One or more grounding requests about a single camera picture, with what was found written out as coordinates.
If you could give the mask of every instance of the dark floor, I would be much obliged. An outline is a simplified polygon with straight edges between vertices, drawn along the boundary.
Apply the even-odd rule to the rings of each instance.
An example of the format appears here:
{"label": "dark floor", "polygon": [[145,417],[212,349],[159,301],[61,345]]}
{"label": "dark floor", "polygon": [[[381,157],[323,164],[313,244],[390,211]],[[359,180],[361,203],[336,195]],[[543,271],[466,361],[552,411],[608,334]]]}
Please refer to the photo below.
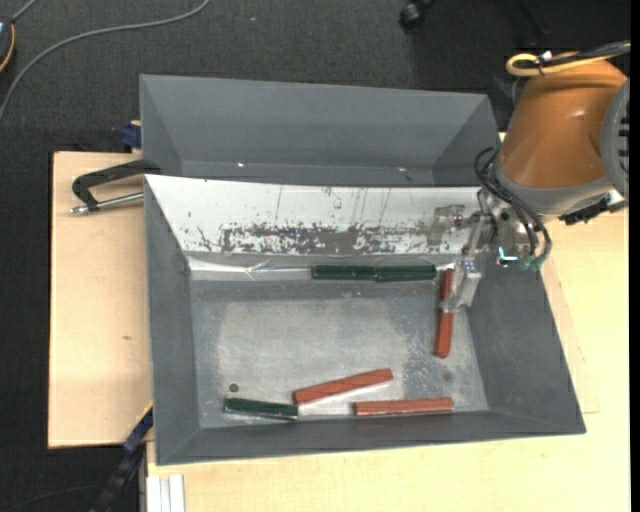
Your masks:
{"label": "dark floor", "polygon": [[[544,15],[548,47],[630,37],[630,0],[523,1]],[[0,0],[0,14],[24,2]],[[56,41],[198,3],[41,0],[18,23],[18,54],[0,74],[0,99],[22,66]],[[118,130],[139,117],[142,72],[486,92],[506,128],[512,80],[504,63],[531,31],[518,3],[442,0],[409,35],[396,23],[403,5],[214,0],[181,24],[66,47],[22,82],[0,125],[0,512],[86,510],[120,457],[106,447],[46,450],[50,152],[122,151]],[[616,63],[630,73],[628,58]],[[132,485],[115,510],[135,510],[136,492]]]}

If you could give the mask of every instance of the cable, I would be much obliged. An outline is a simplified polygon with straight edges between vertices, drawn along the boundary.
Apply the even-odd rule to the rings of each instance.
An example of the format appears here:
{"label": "cable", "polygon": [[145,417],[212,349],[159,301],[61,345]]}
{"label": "cable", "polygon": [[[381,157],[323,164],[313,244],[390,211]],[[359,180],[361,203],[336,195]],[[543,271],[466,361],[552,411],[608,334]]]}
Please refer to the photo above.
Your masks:
{"label": "cable", "polygon": [[4,68],[6,68],[7,65],[9,64],[9,60],[11,59],[11,55],[13,55],[13,50],[15,49],[15,46],[16,46],[15,26],[11,24],[9,28],[5,30],[10,30],[11,35],[9,36],[9,50],[7,51],[7,55],[4,60],[0,61],[0,72],[2,72]]}
{"label": "cable", "polygon": [[[484,164],[484,166],[482,166],[482,168],[479,167],[481,158],[491,150],[493,150],[493,147],[488,147],[482,150],[478,154],[478,156],[476,156],[476,159],[474,162],[474,170],[476,172],[476,175],[478,176],[478,179],[480,180],[480,182],[485,186],[485,188],[487,188],[487,190],[489,190],[491,194],[503,200],[507,204],[511,205],[512,210],[518,216],[518,219],[522,223],[527,233],[527,237],[529,238],[529,245],[530,245],[529,256],[531,260],[527,262],[527,265],[529,265],[530,263],[533,263],[533,261],[537,261],[536,266],[534,268],[539,268],[540,265],[544,262],[544,260],[546,260],[547,257],[549,256],[549,253],[551,252],[551,249],[553,247],[551,236],[549,235],[549,232],[547,231],[546,226],[544,225],[544,223],[542,222],[538,214],[534,212],[531,208],[529,208],[529,206],[527,206],[517,195],[515,195],[513,192],[504,188],[504,186],[502,186],[502,184],[500,184],[495,179],[495,177],[490,175],[489,171],[492,167],[495,156],[498,154],[499,149],[494,150],[493,154],[491,155],[491,158],[487,160],[487,162]],[[531,225],[527,220],[527,216],[532,221],[531,223],[533,224],[533,231],[542,232],[544,237],[544,246],[542,249],[542,254],[540,254],[539,256],[536,256],[536,248],[538,246],[537,236],[532,231]]]}
{"label": "cable", "polygon": [[33,4],[35,4],[37,1],[38,0],[31,0],[30,2],[28,2],[22,9],[20,9],[17,13],[13,15],[13,21],[14,22],[18,21],[18,18],[20,18],[25,12],[31,9],[31,7],[33,7]]}
{"label": "cable", "polygon": [[[33,5],[34,1],[35,0],[32,0],[31,3],[27,4],[25,7],[30,7],[31,5]],[[179,21],[183,21],[183,20],[186,20],[187,18],[191,18],[192,16],[195,16],[200,11],[202,11],[205,7],[207,7],[207,5],[209,5],[210,2],[211,0],[204,0],[198,7],[196,7],[192,11],[189,11],[185,14],[180,14],[179,16],[174,16],[173,18],[167,18],[167,19],[158,20],[158,21],[150,21],[146,23],[136,23],[134,25],[121,25],[118,27],[109,27],[109,28],[101,28],[98,30],[92,30],[90,32],[85,32],[84,34],[79,34],[77,36],[70,37],[68,39],[65,39],[64,41],[60,41],[59,43],[54,44],[53,46],[50,46],[49,48],[44,50],[42,53],[34,57],[33,60],[29,62],[22,69],[22,71],[20,71],[20,73],[18,73],[15,80],[11,83],[11,86],[9,87],[9,90],[7,91],[7,94],[4,98],[4,101],[2,102],[2,104],[0,104],[0,124],[2,123],[2,119],[4,117],[4,113],[7,109],[7,105],[9,104],[9,100],[11,99],[11,96],[15,92],[16,88],[18,87],[18,85],[20,84],[24,76],[29,71],[31,71],[31,69],[38,62],[40,62],[42,59],[44,59],[46,56],[50,55],[51,53],[55,52],[56,50],[59,50],[60,48],[67,46],[69,44],[76,43],[84,39],[88,39],[90,37],[100,36],[104,34],[113,34],[114,32],[125,32],[130,30],[141,30],[145,28],[162,27],[165,25],[170,25],[172,23],[177,23]]]}
{"label": "cable", "polygon": [[564,52],[555,56],[550,54],[519,53],[507,61],[506,69],[510,74],[518,77],[549,75],[593,62],[611,59],[630,51],[631,41],[620,41],[602,45],[592,50]]}

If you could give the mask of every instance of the red block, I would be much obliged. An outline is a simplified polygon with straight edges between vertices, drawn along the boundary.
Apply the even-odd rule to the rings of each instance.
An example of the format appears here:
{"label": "red block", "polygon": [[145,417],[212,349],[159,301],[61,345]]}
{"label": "red block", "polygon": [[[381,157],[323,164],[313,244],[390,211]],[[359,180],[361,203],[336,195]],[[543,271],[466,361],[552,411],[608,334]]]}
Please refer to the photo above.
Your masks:
{"label": "red block", "polygon": [[390,380],[393,380],[393,374],[391,373],[390,368],[361,373],[359,375],[353,375],[352,377],[346,377],[344,379],[298,389],[293,392],[293,403],[299,405],[315,402],[316,400],[322,400],[323,398],[339,395],[341,393],[348,393],[349,391],[354,391],[356,389],[375,386],[376,384],[382,384],[383,382],[388,382]]}
{"label": "red block", "polygon": [[427,414],[453,410],[453,400],[449,397],[410,398],[405,400],[373,400],[354,402],[356,416],[391,416],[398,414]]}
{"label": "red block", "polygon": [[[445,300],[451,293],[454,270],[449,268],[445,271],[442,284],[440,285],[440,300]],[[445,313],[438,310],[438,324],[436,326],[436,341],[433,347],[433,355],[445,358],[451,350],[451,335],[453,333],[453,313]]]}

